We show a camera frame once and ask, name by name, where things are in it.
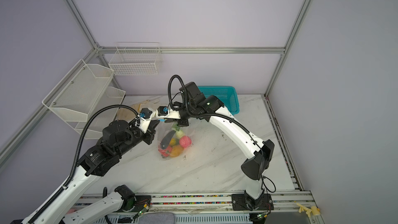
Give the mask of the yellow toy mango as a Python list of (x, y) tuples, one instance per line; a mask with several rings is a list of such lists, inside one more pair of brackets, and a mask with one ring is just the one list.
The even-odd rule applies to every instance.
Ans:
[(170, 152), (170, 157), (175, 158), (180, 156), (184, 151), (184, 148), (181, 145), (175, 145), (172, 147), (172, 150)]

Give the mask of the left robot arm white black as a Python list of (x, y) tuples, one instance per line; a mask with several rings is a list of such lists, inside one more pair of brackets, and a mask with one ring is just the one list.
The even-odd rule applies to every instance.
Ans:
[(130, 109), (126, 105), (111, 105), (95, 112), (86, 122), (80, 135), (73, 165), (61, 186), (31, 215), (15, 224), (84, 224), (117, 210), (131, 210), (135, 206), (135, 193), (126, 185), (118, 186), (113, 193), (91, 204), (81, 211), (69, 214), (68, 211), (78, 199), (120, 162), (122, 156), (141, 142), (151, 144), (155, 129), (160, 123), (156, 112), (144, 108), (136, 117), (127, 122), (115, 120), (103, 129), (99, 143), (81, 154), (81, 148), (88, 128), (101, 113), (113, 109)]

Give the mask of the clear zip top bag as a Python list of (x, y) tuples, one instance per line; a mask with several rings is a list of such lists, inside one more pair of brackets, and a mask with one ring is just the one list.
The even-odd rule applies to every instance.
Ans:
[[(171, 130), (176, 130), (176, 129), (182, 129), (183, 132), (185, 133), (185, 135), (188, 136), (188, 137), (192, 140), (192, 142), (193, 142), (193, 140), (194, 140), (194, 138), (193, 138), (193, 135), (194, 135), (194, 126), (193, 126), (193, 125), (190, 125), (190, 126), (188, 126), (188, 127), (181, 127), (181, 126), (179, 126), (177, 123), (162, 123), (161, 126), (158, 128), (158, 133), (156, 134), (156, 138), (157, 138), (157, 149), (159, 148), (160, 143), (161, 143), (162, 139), (165, 137), (165, 135), (166, 135), (167, 133), (169, 133)], [(174, 135), (174, 137), (172, 138), (172, 140), (171, 140), (171, 142), (170, 142), (170, 146), (173, 147), (173, 146), (175, 146), (175, 145), (179, 145), (179, 140), (176, 139), (176, 136)], [(164, 159), (164, 160), (169, 160), (169, 159), (173, 159), (173, 158), (171, 158), (171, 157), (169, 156), (169, 157), (167, 157), (167, 158), (163, 158), (163, 157), (162, 157), (162, 159)]]

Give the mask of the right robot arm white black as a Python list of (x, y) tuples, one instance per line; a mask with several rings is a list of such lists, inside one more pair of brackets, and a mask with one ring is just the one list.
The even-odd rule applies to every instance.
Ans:
[(246, 209), (259, 209), (267, 200), (263, 188), (263, 173), (272, 160), (275, 145), (272, 141), (264, 141), (229, 112), (225, 104), (214, 95), (206, 97), (194, 82), (185, 84), (180, 76), (174, 75), (167, 86), (169, 106), (167, 113), (178, 114), (171, 119), (181, 127), (189, 125), (189, 119), (206, 120), (226, 134), (242, 151), (246, 160), (241, 170), (248, 177), (244, 191)]

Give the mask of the dark toy eggplant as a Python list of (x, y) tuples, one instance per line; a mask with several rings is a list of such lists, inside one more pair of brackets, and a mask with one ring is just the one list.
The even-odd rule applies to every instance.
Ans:
[(174, 137), (175, 133), (176, 133), (175, 130), (171, 130), (169, 133), (167, 133), (165, 135), (165, 137), (162, 139), (160, 146), (159, 146), (162, 150), (165, 150), (169, 147), (170, 142), (171, 142), (172, 138)]

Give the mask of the pink toy fruit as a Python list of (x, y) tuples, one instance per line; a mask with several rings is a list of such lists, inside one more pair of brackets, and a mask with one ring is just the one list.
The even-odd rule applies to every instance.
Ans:
[(188, 148), (189, 146), (192, 145), (192, 140), (188, 136), (185, 135), (179, 139), (179, 145), (181, 147), (183, 147), (184, 149)]

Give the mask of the red toy fruit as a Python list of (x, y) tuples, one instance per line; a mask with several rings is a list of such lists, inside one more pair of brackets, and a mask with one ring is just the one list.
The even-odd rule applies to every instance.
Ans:
[(160, 148), (158, 148), (158, 152), (161, 154), (161, 156), (162, 156), (163, 158), (167, 158), (167, 157), (170, 156), (170, 154), (171, 154), (171, 152), (172, 152), (172, 147), (171, 147), (171, 146), (168, 146), (168, 147), (165, 148), (165, 149), (162, 149), (162, 148), (160, 147)]

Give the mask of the teal plastic basket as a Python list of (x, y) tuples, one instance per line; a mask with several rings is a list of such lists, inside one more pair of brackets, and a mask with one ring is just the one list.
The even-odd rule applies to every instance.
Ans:
[(228, 108), (232, 115), (240, 112), (237, 92), (232, 86), (198, 86), (199, 90), (206, 97), (210, 95), (216, 96)]

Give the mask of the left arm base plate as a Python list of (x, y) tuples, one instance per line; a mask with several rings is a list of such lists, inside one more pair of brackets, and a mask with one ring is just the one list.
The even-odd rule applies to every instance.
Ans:
[(152, 200), (152, 197), (150, 195), (136, 195), (133, 198), (130, 198), (124, 203), (122, 210), (124, 212), (139, 212), (142, 208), (144, 208), (144, 205), (150, 205), (150, 202)]

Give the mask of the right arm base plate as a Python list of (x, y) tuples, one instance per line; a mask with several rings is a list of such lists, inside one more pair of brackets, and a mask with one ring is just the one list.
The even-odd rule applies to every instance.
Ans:
[(232, 207), (234, 211), (272, 211), (274, 203), (270, 194), (262, 193), (258, 199), (254, 199), (248, 194), (231, 195)]

